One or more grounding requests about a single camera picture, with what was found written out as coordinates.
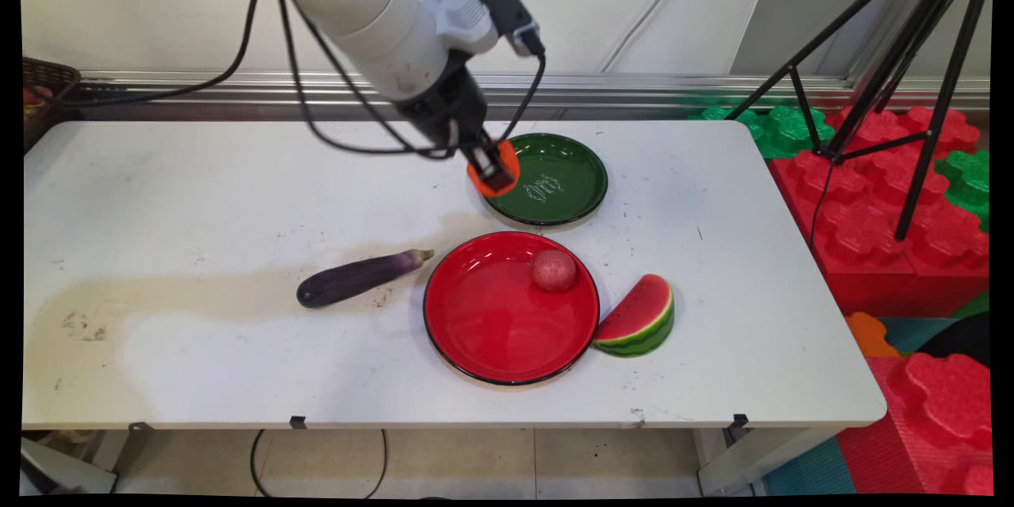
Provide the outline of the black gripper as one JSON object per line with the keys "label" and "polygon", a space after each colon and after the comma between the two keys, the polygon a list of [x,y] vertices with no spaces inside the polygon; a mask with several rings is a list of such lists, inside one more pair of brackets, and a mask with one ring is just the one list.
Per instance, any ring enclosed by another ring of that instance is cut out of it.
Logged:
{"label": "black gripper", "polygon": [[517,151],[509,139],[493,147],[484,129],[486,99],[466,64],[447,63],[433,85],[396,101],[395,108],[432,144],[426,154],[460,150],[478,167],[479,192],[511,192],[517,186]]}

